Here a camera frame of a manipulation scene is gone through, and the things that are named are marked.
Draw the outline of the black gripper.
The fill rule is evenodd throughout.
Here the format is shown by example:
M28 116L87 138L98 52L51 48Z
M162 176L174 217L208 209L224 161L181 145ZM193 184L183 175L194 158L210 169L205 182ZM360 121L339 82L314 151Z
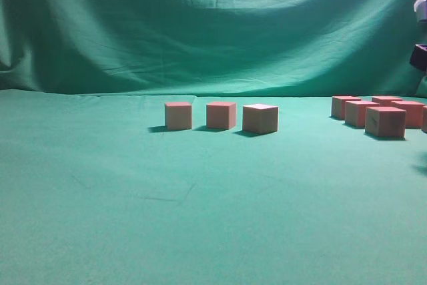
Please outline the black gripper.
M425 44L415 44L410 56L410 65L420 71L427 68L427 48Z

